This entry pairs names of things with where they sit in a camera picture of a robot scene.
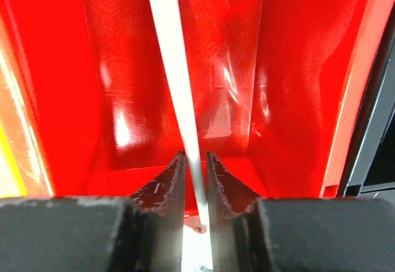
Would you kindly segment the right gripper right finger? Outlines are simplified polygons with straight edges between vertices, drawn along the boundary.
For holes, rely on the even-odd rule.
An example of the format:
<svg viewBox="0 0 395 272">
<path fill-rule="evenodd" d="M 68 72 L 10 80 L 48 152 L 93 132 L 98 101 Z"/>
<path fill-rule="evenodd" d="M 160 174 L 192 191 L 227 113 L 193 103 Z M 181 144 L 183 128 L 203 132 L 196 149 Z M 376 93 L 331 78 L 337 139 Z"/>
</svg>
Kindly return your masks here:
<svg viewBox="0 0 395 272">
<path fill-rule="evenodd" d="M 206 155 L 214 271 L 393 271 L 394 205 L 266 199 Z"/>
</svg>

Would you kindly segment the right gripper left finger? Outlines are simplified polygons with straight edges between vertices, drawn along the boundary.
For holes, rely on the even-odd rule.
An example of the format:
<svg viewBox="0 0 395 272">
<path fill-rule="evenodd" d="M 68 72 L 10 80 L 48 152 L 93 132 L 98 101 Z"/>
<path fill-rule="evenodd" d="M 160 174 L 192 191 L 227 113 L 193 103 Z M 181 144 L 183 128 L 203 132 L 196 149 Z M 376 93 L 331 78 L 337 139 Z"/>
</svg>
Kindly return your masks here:
<svg viewBox="0 0 395 272">
<path fill-rule="evenodd" d="M 180 271 L 186 155 L 130 196 L 3 198 L 2 271 Z"/>
</svg>

